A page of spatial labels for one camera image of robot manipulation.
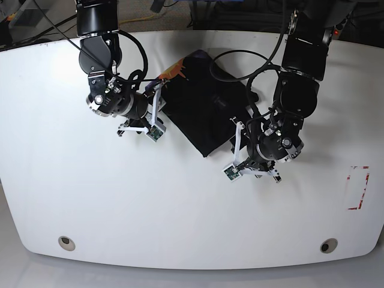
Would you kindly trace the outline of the black printed T-shirt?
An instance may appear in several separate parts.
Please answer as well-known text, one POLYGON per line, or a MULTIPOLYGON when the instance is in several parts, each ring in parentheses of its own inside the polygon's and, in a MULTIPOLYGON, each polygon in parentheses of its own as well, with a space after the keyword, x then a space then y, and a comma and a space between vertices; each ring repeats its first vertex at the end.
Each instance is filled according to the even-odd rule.
POLYGON ((232 118, 250 120, 246 86, 212 77, 212 58, 196 50, 162 72, 167 80, 161 89, 162 108, 191 144, 207 157, 235 135, 232 118))

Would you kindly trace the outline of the red tape rectangle marking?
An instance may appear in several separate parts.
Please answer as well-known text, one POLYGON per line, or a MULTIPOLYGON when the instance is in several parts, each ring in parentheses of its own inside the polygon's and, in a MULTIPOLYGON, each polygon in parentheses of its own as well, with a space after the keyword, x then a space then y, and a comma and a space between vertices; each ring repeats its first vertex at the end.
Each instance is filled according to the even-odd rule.
POLYGON ((346 181, 344 203, 348 211, 361 209, 370 177, 368 166, 351 166, 346 181))

